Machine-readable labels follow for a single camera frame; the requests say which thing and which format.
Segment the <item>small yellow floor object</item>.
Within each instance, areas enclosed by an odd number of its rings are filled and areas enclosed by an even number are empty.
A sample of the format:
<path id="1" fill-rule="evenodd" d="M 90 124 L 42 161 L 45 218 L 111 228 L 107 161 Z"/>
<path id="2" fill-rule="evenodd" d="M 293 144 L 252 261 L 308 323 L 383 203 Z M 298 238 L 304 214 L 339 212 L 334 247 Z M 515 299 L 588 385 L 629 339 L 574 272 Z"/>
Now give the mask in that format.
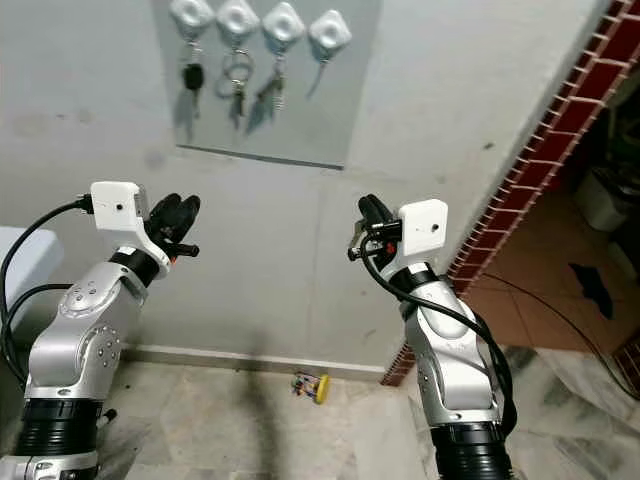
<path id="1" fill-rule="evenodd" d="M 315 404 L 324 404 L 329 392 L 330 376 L 296 372 L 292 381 L 292 392 L 296 396 L 310 398 Z"/>

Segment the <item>grey wall board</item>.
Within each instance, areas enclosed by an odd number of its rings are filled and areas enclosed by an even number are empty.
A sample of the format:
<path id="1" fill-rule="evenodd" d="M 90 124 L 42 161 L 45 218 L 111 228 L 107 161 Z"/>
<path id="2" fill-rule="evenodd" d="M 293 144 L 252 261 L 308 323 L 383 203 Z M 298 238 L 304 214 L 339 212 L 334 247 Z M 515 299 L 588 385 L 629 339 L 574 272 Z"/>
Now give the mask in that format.
<path id="1" fill-rule="evenodd" d="M 247 0 L 260 19 L 280 1 L 288 1 L 301 15 L 306 32 L 285 52 L 283 104 L 273 115 L 262 113 L 256 104 L 256 93 L 268 81 L 275 56 L 261 26 L 239 46 L 255 60 L 239 127 L 230 119 L 230 83 L 221 76 L 221 63 L 232 47 L 225 44 L 215 22 L 197 38 L 204 50 L 205 84 L 198 100 L 200 118 L 192 118 L 182 78 L 187 41 L 178 35 L 168 12 L 169 1 L 148 0 L 148 6 L 163 59 L 168 118 L 177 146 L 329 169 L 346 164 L 367 67 L 378 40 L 383 0 Z M 308 27 L 330 9 L 343 15 L 355 37 L 326 67 L 320 67 L 308 45 Z"/>

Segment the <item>white table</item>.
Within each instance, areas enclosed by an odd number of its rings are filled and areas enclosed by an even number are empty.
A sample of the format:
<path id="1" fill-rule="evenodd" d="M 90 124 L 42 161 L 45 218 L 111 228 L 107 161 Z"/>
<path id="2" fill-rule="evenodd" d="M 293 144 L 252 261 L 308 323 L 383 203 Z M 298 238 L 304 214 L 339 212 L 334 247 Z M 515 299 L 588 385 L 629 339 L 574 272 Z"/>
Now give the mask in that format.
<path id="1" fill-rule="evenodd" d="M 64 259 L 64 248 L 54 230 L 37 229 L 22 243 L 5 274 L 6 308 L 27 289 L 49 282 Z"/>

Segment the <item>white square wall hook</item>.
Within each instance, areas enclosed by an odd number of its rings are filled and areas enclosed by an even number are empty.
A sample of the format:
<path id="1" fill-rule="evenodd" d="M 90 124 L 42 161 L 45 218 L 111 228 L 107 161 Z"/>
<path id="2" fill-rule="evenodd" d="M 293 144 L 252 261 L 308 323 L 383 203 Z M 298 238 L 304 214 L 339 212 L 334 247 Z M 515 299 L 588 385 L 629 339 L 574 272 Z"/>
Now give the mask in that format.
<path id="1" fill-rule="evenodd" d="M 220 36 L 233 49 L 259 31 L 261 19 L 247 0 L 224 0 L 214 12 Z"/>
<path id="2" fill-rule="evenodd" d="M 184 41 L 196 41 L 216 18 L 207 0 L 170 0 L 168 12 Z"/>
<path id="3" fill-rule="evenodd" d="M 326 67 L 338 52 L 351 44 L 352 29 L 338 10 L 326 10 L 308 27 L 308 45 L 320 67 Z"/>
<path id="4" fill-rule="evenodd" d="M 261 31 L 271 54 L 283 56 L 305 36 L 301 15 L 288 1 L 280 1 L 261 19 Z"/>

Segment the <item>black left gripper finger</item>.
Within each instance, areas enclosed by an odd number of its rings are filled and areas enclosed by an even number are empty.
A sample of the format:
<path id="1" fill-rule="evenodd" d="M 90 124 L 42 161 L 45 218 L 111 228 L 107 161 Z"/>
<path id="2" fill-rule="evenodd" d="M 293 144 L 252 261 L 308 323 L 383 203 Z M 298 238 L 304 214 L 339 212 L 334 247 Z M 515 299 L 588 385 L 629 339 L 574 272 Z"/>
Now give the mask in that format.
<path id="1" fill-rule="evenodd" d="M 179 244 L 187 237 L 189 229 L 195 224 L 201 200 L 197 195 L 180 197 L 169 195 L 168 239 L 170 244 Z"/>
<path id="2" fill-rule="evenodd" d="M 154 243 L 175 243 L 180 225 L 180 196 L 169 193 L 148 215 L 148 238 Z"/>

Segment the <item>white plastic container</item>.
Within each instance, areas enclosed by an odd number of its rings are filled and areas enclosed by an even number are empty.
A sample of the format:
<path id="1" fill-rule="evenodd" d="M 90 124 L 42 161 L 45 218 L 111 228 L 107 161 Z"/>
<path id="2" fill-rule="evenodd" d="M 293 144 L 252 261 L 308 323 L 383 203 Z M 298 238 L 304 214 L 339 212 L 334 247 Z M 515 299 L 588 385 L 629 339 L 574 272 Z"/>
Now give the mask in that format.
<path id="1" fill-rule="evenodd" d="M 640 209 L 640 180 L 596 166 L 582 174 L 573 201 L 591 229 L 613 232 Z"/>

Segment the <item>black cloth on floor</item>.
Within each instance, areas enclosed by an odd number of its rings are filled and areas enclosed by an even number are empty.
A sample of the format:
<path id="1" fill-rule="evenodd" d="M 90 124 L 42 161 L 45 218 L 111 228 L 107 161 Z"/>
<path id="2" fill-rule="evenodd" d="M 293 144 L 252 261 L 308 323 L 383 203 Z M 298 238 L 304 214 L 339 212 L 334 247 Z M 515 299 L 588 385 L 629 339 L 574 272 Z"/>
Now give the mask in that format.
<path id="1" fill-rule="evenodd" d="M 570 262 L 570 269 L 581 285 L 582 296 L 595 303 L 604 319 L 614 319 L 614 302 L 611 293 L 605 287 L 600 270 L 595 266 L 577 264 L 577 262 Z"/>

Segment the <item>key with black tag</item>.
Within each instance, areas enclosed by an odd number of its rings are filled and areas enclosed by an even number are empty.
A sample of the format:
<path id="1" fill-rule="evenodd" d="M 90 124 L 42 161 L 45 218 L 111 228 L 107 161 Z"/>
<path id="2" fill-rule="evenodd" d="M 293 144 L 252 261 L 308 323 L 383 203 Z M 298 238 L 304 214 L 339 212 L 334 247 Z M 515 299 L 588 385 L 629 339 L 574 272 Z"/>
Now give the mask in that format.
<path id="1" fill-rule="evenodd" d="M 285 59 L 284 52 L 279 52 L 274 56 L 271 64 L 268 81 L 256 93 L 256 104 L 262 113 L 273 115 L 275 111 L 282 109 L 282 93 L 285 87 Z"/>

